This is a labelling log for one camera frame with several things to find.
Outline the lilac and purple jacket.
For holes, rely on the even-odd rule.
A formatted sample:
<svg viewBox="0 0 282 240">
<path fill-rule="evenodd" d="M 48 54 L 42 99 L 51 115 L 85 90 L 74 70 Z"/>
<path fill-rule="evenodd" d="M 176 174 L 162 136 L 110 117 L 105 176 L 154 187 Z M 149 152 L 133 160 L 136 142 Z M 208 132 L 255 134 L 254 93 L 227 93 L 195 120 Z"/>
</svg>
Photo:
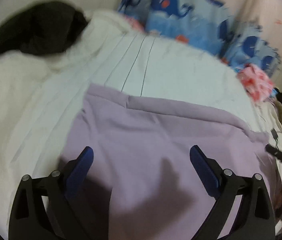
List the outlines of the lilac and purple jacket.
<svg viewBox="0 0 282 240">
<path fill-rule="evenodd" d="M 97 239 L 191 239 L 215 199 L 192 164 L 197 145 L 222 169 L 260 174 L 275 202 L 280 179 L 267 133 L 213 107 L 131 96 L 90 85 L 56 103 L 59 118 L 38 162 L 47 174 L 89 146 L 94 160 L 72 206 Z"/>
</svg>

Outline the white striped bed sheet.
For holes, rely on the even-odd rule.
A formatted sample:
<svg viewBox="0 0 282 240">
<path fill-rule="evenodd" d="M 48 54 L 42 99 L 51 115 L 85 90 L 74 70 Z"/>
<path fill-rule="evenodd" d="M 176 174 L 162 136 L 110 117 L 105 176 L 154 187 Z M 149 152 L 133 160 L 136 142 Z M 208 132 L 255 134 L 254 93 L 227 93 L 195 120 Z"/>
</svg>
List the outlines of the white striped bed sheet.
<svg viewBox="0 0 282 240">
<path fill-rule="evenodd" d="M 54 57 L 0 56 L 0 236 L 21 177 L 44 177 L 38 162 L 59 120 L 56 103 L 90 85 L 226 111 L 266 133 L 235 72 L 209 53 L 133 30 L 117 13 L 98 11 L 81 39 Z"/>
</svg>

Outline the pink checkered cloth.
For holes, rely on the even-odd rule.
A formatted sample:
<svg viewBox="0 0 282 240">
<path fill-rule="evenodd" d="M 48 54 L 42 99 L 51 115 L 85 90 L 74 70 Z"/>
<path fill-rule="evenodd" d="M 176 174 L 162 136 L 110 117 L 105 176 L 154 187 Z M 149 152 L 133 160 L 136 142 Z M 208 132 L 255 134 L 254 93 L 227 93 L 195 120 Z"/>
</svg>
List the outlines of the pink checkered cloth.
<svg viewBox="0 0 282 240">
<path fill-rule="evenodd" d="M 256 64 L 247 63 L 237 78 L 254 102 L 263 102 L 272 95 L 274 83 Z"/>
</svg>

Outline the black garment on bed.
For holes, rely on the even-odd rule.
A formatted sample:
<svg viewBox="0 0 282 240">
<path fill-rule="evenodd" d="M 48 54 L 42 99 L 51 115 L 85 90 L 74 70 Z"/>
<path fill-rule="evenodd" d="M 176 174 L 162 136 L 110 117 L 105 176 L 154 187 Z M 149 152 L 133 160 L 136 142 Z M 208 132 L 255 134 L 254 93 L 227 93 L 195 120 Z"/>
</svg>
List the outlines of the black garment on bed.
<svg viewBox="0 0 282 240">
<path fill-rule="evenodd" d="M 0 25 L 0 55 L 12 50 L 34 56 L 62 53 L 88 24 L 83 12 L 68 3 L 37 3 Z"/>
</svg>

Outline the pink cloth under quilt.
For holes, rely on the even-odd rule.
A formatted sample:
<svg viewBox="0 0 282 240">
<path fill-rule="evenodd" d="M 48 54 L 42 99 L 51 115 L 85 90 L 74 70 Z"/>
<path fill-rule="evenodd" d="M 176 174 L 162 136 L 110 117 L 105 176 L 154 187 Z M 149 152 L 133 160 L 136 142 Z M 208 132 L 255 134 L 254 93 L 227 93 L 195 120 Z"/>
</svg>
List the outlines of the pink cloth under quilt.
<svg viewBox="0 0 282 240">
<path fill-rule="evenodd" d="M 144 26 L 135 18 L 125 16 L 125 20 L 127 21 L 127 23 L 130 25 L 132 29 L 139 31 L 141 33 L 145 33 Z"/>
</svg>

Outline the blue whale print quilt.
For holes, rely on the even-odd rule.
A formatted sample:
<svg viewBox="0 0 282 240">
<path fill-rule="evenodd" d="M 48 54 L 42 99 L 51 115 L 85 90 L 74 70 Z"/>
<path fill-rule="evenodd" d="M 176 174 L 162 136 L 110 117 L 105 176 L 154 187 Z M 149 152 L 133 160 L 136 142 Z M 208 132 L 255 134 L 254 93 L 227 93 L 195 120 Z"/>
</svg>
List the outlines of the blue whale print quilt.
<svg viewBox="0 0 282 240">
<path fill-rule="evenodd" d="M 149 33 L 218 56 L 237 72 L 251 63 L 272 76 L 281 64 L 278 49 L 261 36 L 264 25 L 235 20 L 221 0 L 121 0 L 118 12 L 143 24 Z"/>
</svg>

